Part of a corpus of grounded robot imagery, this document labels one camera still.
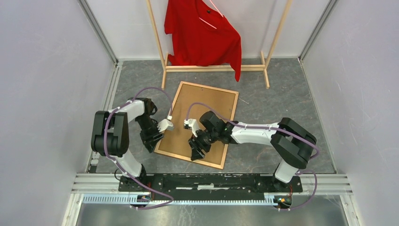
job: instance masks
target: white wall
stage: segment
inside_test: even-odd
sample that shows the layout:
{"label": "white wall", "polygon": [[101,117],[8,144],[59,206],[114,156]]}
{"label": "white wall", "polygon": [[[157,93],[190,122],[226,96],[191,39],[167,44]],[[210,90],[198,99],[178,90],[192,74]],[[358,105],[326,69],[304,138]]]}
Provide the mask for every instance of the white wall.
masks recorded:
{"label": "white wall", "polygon": [[0,5],[0,225],[60,225],[113,63],[76,0]]}
{"label": "white wall", "polygon": [[[118,58],[159,59],[145,0],[88,0]],[[168,0],[152,0],[164,54],[172,53],[171,35],[164,32]],[[267,55],[285,7],[285,0],[213,0],[241,35],[243,57]],[[273,57],[297,57],[328,0],[295,0]]]}
{"label": "white wall", "polygon": [[399,2],[338,1],[304,69],[365,225],[395,225],[399,187]]}

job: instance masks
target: black mounting plate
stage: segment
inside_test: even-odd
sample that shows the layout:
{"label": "black mounting plate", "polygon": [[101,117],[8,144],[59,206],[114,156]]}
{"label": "black mounting plate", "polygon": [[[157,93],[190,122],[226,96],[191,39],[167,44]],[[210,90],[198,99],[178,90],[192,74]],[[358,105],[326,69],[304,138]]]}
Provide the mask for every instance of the black mounting plate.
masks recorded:
{"label": "black mounting plate", "polygon": [[[264,174],[161,174],[147,175],[151,188],[169,194],[177,201],[264,200],[264,193],[303,192],[301,179],[292,177],[287,187],[275,188],[272,175]],[[146,191],[130,178],[121,177],[120,192]],[[153,194],[154,200],[169,200]]]}

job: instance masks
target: wooden frame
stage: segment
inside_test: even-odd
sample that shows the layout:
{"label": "wooden frame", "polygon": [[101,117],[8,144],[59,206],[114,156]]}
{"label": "wooden frame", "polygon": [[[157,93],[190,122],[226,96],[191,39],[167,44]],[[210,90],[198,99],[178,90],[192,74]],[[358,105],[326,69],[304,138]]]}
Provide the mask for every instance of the wooden frame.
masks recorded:
{"label": "wooden frame", "polygon": [[[216,88],[216,87],[211,87],[211,86],[205,86],[205,85],[200,85],[200,84],[186,82],[186,81],[181,81],[180,82],[180,85],[179,85],[179,88],[177,89],[175,98],[173,99],[172,112],[173,112],[173,109],[175,107],[175,103],[177,101],[177,98],[179,97],[180,90],[181,90],[183,85],[197,86],[197,87],[201,87],[201,88],[213,89],[213,90],[218,90],[218,91],[222,91],[222,92],[228,92],[228,93],[235,94],[235,99],[234,99],[233,107],[232,107],[232,110],[231,110],[230,120],[234,119],[234,115],[235,115],[235,111],[236,111],[236,107],[237,107],[237,102],[238,102],[238,95],[239,95],[239,93],[237,91],[232,91],[232,90],[228,90],[228,89],[221,89],[221,88]],[[210,166],[210,167],[217,168],[217,169],[220,169],[220,170],[222,170],[224,168],[224,162],[226,160],[228,145],[224,145],[223,154],[222,154],[222,160],[221,160],[220,164],[214,164],[214,163],[207,162],[207,161],[204,161],[204,160],[191,161],[190,157],[186,157],[186,156],[182,156],[182,155],[179,155],[179,154],[162,151],[162,150],[159,149],[161,142],[162,141],[157,143],[157,145],[155,147],[155,151],[154,151],[155,153],[163,154],[163,155],[166,155],[166,156],[169,156],[169,157],[174,157],[174,158],[178,158],[178,159],[182,159],[182,160],[186,160],[186,161],[193,162],[193,163],[198,163],[198,164],[205,165],[205,166]]]}
{"label": "wooden frame", "polygon": [[[265,61],[263,52],[261,51],[261,58],[262,58],[262,64],[261,65],[241,65],[241,71],[242,72],[263,72],[264,73],[264,80],[266,84],[266,89],[270,87],[269,84],[269,77],[267,75],[267,66],[269,65],[271,56],[273,54],[273,51],[277,45],[277,41],[279,39],[279,36],[281,34],[282,27],[285,23],[286,17],[289,12],[289,8],[291,7],[293,0],[287,0],[286,6],[283,11],[283,15],[281,16],[279,25],[277,27],[277,31],[274,35],[273,42],[271,44],[269,53],[267,55],[267,59]],[[215,65],[215,66],[208,66],[208,67],[201,67],[201,66],[168,66],[168,55],[166,57],[163,57],[162,53],[162,48],[160,44],[160,38],[158,35],[158,30],[157,26],[155,24],[155,19],[154,19],[154,13],[152,11],[151,7],[151,2],[150,0],[146,0],[147,2],[147,8],[148,8],[148,14],[150,15],[151,19],[151,24],[152,24],[152,29],[154,31],[155,39],[157,40],[157,47],[158,51],[160,54],[161,58],[161,64],[163,68],[163,75],[162,75],[162,89],[165,89],[166,86],[166,74],[168,72],[231,72],[234,71],[229,65]]]}

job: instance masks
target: shirt sleeve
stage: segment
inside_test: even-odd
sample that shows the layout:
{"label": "shirt sleeve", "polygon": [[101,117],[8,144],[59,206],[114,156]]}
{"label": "shirt sleeve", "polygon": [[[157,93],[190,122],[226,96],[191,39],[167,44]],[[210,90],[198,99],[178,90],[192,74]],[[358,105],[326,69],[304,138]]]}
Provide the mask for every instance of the shirt sleeve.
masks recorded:
{"label": "shirt sleeve", "polygon": [[173,4],[174,0],[168,1],[168,7],[166,9],[165,16],[165,34],[172,34],[175,28],[176,14],[175,6]]}
{"label": "shirt sleeve", "polygon": [[231,54],[230,54],[230,66],[232,69],[234,69],[235,73],[235,79],[236,81],[239,81],[239,78],[241,76],[241,38],[239,38],[238,42],[234,47],[232,47]]}

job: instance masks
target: robotic arm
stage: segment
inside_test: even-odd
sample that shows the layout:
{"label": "robotic arm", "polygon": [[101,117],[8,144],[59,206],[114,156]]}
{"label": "robotic arm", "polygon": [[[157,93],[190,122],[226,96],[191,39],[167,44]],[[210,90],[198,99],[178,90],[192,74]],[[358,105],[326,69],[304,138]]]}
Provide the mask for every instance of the robotic arm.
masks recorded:
{"label": "robotic arm", "polygon": [[275,130],[267,129],[277,127],[300,136],[312,144],[316,138],[290,118],[283,118],[273,124],[245,124],[234,121],[224,122],[212,111],[203,114],[199,120],[205,127],[201,130],[196,119],[184,121],[184,128],[192,130],[192,137],[188,143],[192,149],[191,160],[202,159],[209,152],[212,143],[221,141],[224,144],[256,143],[273,146],[283,160],[273,174],[273,178],[283,184],[291,181],[298,169],[305,169],[311,157],[313,148],[308,144],[289,135]]}
{"label": "robotic arm", "polygon": [[[167,118],[158,123],[150,116],[157,112],[157,107],[149,98],[137,98],[133,103],[119,109],[112,116],[110,127],[107,134],[107,148],[110,156],[115,158],[121,166],[130,174],[139,177],[145,174],[143,166],[129,151],[129,129],[128,123],[132,120],[138,122],[141,128],[140,138],[147,150],[152,153],[158,141],[164,135],[163,131],[172,130],[171,118]],[[91,138],[91,148],[93,151],[105,156],[104,152],[104,129],[105,123],[112,112],[98,111],[94,116],[93,133]]]}

